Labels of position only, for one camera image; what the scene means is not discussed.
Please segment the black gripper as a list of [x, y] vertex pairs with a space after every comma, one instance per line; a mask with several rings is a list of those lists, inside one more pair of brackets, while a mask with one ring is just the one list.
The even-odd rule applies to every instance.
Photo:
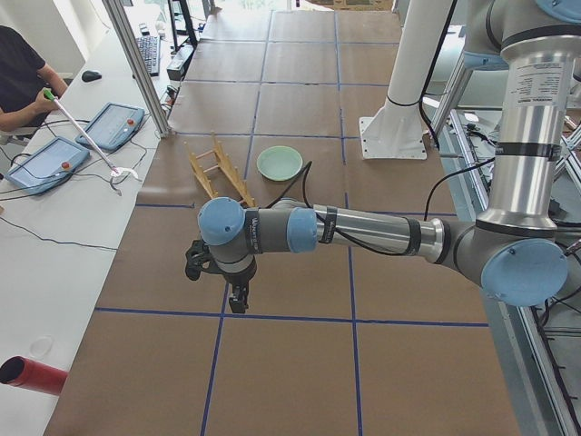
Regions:
[[229, 295], [229, 305], [232, 312], [246, 313], [249, 309], [249, 283], [257, 271], [257, 263], [254, 259], [244, 259], [237, 263], [217, 262], [221, 274], [232, 286]]

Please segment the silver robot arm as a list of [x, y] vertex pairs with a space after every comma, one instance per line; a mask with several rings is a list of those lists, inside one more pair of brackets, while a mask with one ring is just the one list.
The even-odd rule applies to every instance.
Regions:
[[219, 274], [243, 313], [260, 253], [310, 252], [343, 243], [387, 256], [419, 255], [461, 273], [492, 297], [533, 306], [557, 294], [568, 263], [549, 218], [574, 62], [580, 55], [577, 1], [476, 1], [467, 58], [502, 59], [508, 78], [487, 208], [476, 221], [418, 221], [282, 200], [245, 209], [230, 198], [200, 210], [201, 236], [186, 274]]

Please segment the person's hand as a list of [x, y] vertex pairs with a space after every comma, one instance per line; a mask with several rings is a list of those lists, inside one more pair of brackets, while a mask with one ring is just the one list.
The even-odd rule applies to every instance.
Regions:
[[33, 102], [33, 109], [36, 114], [45, 114], [56, 110], [57, 106], [54, 101], [46, 98], [44, 92], [41, 91]]

